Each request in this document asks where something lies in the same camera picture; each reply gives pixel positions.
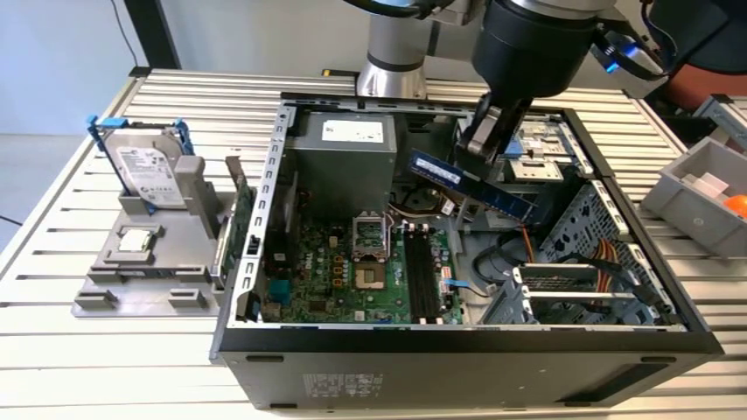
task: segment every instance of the green circuit board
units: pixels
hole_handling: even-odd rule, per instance
[[[387,263],[351,260],[351,226],[311,223],[303,226],[301,238],[298,267],[291,281],[291,299],[289,304],[282,306],[277,321],[411,324],[407,256],[402,230],[394,230],[391,233]],[[443,252],[449,250],[446,234],[437,232],[430,241],[434,253],[437,250],[439,252],[439,256],[434,255],[431,261],[434,287],[438,290],[441,269],[437,268],[435,259],[438,258],[439,264],[449,266],[453,272],[454,264],[449,252]],[[453,294],[453,308],[443,311],[442,318],[446,324],[462,323],[457,293]]]

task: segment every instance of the floor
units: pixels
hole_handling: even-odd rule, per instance
[[[25,222],[83,137],[0,134],[0,216]],[[0,251],[18,228],[0,219]]]

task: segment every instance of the open computer tower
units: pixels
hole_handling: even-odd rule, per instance
[[[613,406],[723,353],[570,109],[285,94],[211,357],[261,409]]]

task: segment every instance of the black cylinder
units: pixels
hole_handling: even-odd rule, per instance
[[[490,2],[471,63],[486,80],[491,104],[561,94],[593,44],[595,19],[549,17],[509,0]]]

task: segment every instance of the blue light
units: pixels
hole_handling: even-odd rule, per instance
[[[633,58],[633,56],[635,55],[635,53],[639,51],[639,48],[635,46],[635,44],[630,44],[626,46],[626,49],[623,51],[623,53],[626,54],[626,57]],[[607,71],[609,74],[614,73],[618,69],[621,68],[621,65],[615,62],[613,62],[606,68],[605,70]]]

